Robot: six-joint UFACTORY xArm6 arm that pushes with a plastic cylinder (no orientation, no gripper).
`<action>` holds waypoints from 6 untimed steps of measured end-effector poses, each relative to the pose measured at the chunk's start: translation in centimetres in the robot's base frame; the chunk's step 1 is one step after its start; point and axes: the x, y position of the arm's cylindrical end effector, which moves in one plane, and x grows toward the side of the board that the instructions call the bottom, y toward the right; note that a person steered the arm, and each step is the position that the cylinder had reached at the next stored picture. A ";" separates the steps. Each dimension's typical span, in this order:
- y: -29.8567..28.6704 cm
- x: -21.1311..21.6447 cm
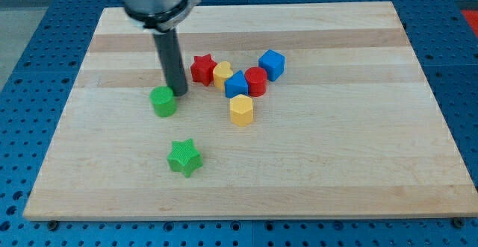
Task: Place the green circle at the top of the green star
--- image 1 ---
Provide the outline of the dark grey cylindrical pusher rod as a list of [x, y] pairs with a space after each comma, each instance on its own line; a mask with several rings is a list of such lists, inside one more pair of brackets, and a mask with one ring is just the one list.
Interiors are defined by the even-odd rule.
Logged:
[[188, 85], [176, 30], [154, 34], [153, 37], [167, 86], [174, 96], [183, 96]]

